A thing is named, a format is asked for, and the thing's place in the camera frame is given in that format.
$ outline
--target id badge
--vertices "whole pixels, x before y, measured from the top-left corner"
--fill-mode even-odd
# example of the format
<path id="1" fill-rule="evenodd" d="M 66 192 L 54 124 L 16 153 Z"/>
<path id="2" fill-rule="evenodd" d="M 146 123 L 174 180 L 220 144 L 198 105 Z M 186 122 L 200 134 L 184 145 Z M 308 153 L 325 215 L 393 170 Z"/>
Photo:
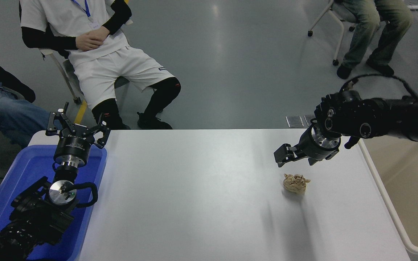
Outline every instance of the id badge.
<path id="1" fill-rule="evenodd" d="M 98 23 L 98 22 L 96 22 L 96 21 L 94 21 L 94 20 L 90 21 L 90 22 L 88 23 L 88 25 L 90 26 L 90 28 L 91 28 L 92 30 L 96 30 L 96 29 L 98 29 L 98 28 L 100 28 L 100 27 L 101 27 L 101 25 L 99 25 L 99 23 Z"/>

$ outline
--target black knee pad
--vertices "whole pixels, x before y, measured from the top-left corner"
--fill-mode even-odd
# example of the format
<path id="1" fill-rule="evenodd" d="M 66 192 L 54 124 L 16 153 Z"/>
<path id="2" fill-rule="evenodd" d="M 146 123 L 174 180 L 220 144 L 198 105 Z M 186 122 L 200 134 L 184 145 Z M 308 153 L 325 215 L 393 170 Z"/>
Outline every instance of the black knee pad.
<path id="1" fill-rule="evenodd" d="M 165 90 L 166 92 L 168 92 L 168 94 L 173 94 L 173 96 L 175 97 L 181 91 L 180 82 L 176 77 L 164 79 L 162 81 L 159 81 L 158 83 L 151 85 L 150 87 L 156 90 Z"/>
<path id="2" fill-rule="evenodd" d="M 100 102 L 91 110 L 91 112 L 93 113 L 96 123 L 98 123 L 101 114 L 104 113 L 103 120 L 111 127 L 111 129 L 118 129 L 123 125 L 116 99 L 107 99 Z"/>

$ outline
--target food item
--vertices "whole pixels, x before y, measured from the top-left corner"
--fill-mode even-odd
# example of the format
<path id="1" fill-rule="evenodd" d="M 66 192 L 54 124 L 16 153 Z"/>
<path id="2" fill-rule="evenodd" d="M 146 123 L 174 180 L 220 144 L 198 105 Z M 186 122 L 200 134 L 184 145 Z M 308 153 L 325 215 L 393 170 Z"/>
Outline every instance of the food item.
<path id="1" fill-rule="evenodd" d="M 290 192 L 304 194 L 306 191 L 306 185 L 310 181 L 310 179 L 305 179 L 302 175 L 285 174 L 283 186 Z"/>

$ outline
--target lanyard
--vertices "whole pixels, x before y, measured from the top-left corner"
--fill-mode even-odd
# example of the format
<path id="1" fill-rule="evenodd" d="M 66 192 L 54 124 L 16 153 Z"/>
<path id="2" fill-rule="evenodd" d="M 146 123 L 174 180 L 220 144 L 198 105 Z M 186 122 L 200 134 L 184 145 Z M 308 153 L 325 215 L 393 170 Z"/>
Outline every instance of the lanyard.
<path id="1" fill-rule="evenodd" d="M 71 1 L 74 2 L 76 5 L 78 5 L 82 10 L 84 10 L 85 13 L 86 13 L 86 16 L 88 16 L 88 18 L 91 17 L 90 10 L 88 8 L 88 3 L 86 2 L 86 0 L 85 0 L 85 8 L 86 8 L 86 10 L 83 9 L 83 7 L 76 0 L 71 0 Z"/>

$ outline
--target robotic arm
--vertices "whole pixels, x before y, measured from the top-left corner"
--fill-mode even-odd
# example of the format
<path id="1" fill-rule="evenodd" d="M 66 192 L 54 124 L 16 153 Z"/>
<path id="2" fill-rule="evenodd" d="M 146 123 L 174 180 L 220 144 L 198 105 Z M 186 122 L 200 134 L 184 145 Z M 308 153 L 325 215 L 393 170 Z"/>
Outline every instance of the robotic arm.
<path id="1" fill-rule="evenodd" d="M 418 95 L 403 81 L 411 96 L 400 100 L 363 100 L 357 91 L 352 90 L 359 77 L 346 82 L 339 92 L 322 98 L 314 111 L 315 119 L 301 135 L 298 144 L 293 147 L 283 144 L 274 152 L 279 167 L 303 158 L 308 158 L 309 165 L 329 160 L 338 153 L 341 136 L 350 136 L 345 144 L 347 149 L 357 144 L 360 138 L 384 135 L 418 141 Z"/>
<path id="2" fill-rule="evenodd" d="M 98 200 L 94 183 L 75 184 L 75 178 L 78 168 L 87 164 L 91 145 L 103 148 L 110 129 L 102 119 L 92 128 L 72 124 L 65 115 L 67 107 L 68 103 L 64 109 L 51 113 L 46 129 L 46 135 L 60 137 L 53 157 L 59 164 L 54 180 L 51 183 L 47 177 L 42 177 L 13 200 L 10 223 L 0 231 L 0 261 L 23 261 L 37 245 L 59 243 L 73 221 L 74 208 L 89 207 Z M 62 129 L 56 127 L 55 121 Z M 103 137 L 95 140 L 93 135 L 98 132 L 102 132 Z M 77 190 L 85 188 L 91 189 L 93 200 L 79 203 Z"/>

